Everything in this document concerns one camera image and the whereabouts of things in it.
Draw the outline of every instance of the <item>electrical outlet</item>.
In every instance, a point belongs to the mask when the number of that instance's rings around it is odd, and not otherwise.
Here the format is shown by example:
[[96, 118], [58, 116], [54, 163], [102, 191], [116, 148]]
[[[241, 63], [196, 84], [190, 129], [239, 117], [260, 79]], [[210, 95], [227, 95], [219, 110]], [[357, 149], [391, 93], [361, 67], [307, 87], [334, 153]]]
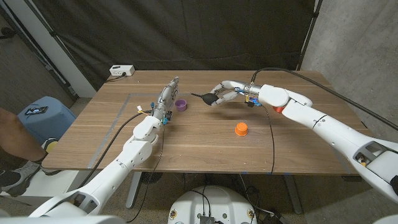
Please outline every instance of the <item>electrical outlet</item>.
[[126, 76], [131, 76], [136, 69], [132, 65], [113, 65], [109, 71], [112, 76], [121, 76], [123, 72], [126, 72]]

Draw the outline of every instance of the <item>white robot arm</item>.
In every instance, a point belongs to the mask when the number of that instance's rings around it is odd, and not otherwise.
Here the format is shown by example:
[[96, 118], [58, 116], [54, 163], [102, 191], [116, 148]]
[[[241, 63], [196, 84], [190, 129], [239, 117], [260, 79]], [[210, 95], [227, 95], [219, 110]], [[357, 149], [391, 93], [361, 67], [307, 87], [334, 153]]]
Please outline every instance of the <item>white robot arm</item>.
[[281, 108], [284, 116], [312, 129], [340, 151], [367, 183], [398, 203], [398, 143], [361, 134], [313, 109], [307, 97], [283, 88], [226, 80], [212, 89], [211, 93], [217, 95], [227, 89], [233, 91], [215, 100], [212, 106], [231, 100], [238, 94], [258, 95], [258, 99], [254, 99], [255, 103]]
[[133, 130], [120, 155], [85, 186], [56, 196], [36, 209], [30, 217], [76, 217], [98, 215], [128, 173], [143, 163], [158, 140], [156, 132], [171, 118], [171, 108], [178, 93], [178, 77], [160, 93], [152, 110]]

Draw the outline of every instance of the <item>purple cap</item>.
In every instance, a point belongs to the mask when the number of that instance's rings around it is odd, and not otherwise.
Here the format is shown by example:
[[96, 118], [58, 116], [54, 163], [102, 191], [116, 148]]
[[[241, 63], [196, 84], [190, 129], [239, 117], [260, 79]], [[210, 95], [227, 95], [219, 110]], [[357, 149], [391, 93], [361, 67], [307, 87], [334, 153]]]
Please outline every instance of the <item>purple cap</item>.
[[179, 99], [175, 102], [175, 106], [178, 111], [185, 111], [185, 109], [187, 109], [187, 102], [183, 99]]

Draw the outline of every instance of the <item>wooden table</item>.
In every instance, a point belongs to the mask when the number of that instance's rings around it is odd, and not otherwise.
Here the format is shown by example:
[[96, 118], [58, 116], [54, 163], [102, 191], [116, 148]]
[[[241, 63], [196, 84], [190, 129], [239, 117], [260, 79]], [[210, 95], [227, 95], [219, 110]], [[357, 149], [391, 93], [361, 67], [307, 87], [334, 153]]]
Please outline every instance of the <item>wooden table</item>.
[[[144, 110], [149, 110], [150, 103], [157, 99], [163, 87], [178, 76], [180, 93], [177, 98], [188, 102], [187, 110], [178, 112], [173, 108], [173, 118], [165, 126], [164, 139], [160, 132], [152, 155], [136, 171], [153, 170], [163, 147], [157, 172], [269, 173], [274, 151], [263, 107], [247, 107], [243, 96], [212, 107], [190, 95], [208, 93], [223, 80], [249, 82], [253, 73], [136, 71], [131, 77], [105, 83], [46, 157], [43, 166], [71, 170], [93, 167], [118, 128], [137, 114], [136, 106], [141, 105]], [[319, 72], [300, 74], [331, 88]], [[261, 72], [257, 75], [256, 84], [265, 83], [301, 93], [313, 101], [315, 109], [364, 134], [371, 134], [344, 101], [309, 82], [284, 72]], [[312, 130], [276, 113], [269, 105], [266, 108], [271, 117], [275, 140], [274, 174], [355, 174], [348, 161]], [[121, 152], [134, 126], [144, 116], [132, 120], [121, 131], [99, 165], [100, 169]], [[234, 128], [239, 122], [248, 125], [246, 136], [235, 134]]]

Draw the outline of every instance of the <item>blue stool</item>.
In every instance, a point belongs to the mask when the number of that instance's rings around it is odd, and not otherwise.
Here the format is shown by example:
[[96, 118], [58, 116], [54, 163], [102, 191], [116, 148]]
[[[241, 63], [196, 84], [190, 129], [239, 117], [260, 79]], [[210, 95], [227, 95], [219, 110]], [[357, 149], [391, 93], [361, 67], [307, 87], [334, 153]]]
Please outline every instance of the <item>blue stool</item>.
[[[48, 107], [44, 113], [26, 114], [32, 108]], [[48, 138], [60, 139], [76, 116], [59, 100], [45, 96], [18, 114], [18, 118], [24, 124], [36, 140], [43, 144]]]

